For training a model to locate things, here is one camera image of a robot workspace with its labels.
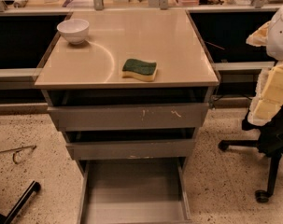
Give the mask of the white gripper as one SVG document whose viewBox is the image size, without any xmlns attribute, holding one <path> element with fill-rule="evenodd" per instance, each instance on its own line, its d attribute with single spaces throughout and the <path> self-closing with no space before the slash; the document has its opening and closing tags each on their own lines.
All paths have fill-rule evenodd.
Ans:
<svg viewBox="0 0 283 224">
<path fill-rule="evenodd" d="M 270 57 L 283 61 L 283 5 L 254 33 L 248 36 L 250 46 L 266 46 Z M 256 96 L 252 99 L 248 112 L 248 122 L 263 126 L 269 122 L 283 106 L 283 62 L 273 68 L 264 68 L 259 74 Z"/>
</svg>

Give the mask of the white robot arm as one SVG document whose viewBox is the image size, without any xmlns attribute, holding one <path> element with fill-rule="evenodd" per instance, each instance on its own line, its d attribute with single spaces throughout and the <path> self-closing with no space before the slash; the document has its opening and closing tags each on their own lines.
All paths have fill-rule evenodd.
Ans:
<svg viewBox="0 0 283 224">
<path fill-rule="evenodd" d="M 248 122 L 263 126 L 269 122 L 283 106 L 283 5 L 272 17 L 251 34 L 246 43 L 254 47 L 266 47 L 266 54 L 276 65 L 264 68 L 258 77 L 256 96 L 248 112 Z"/>
</svg>

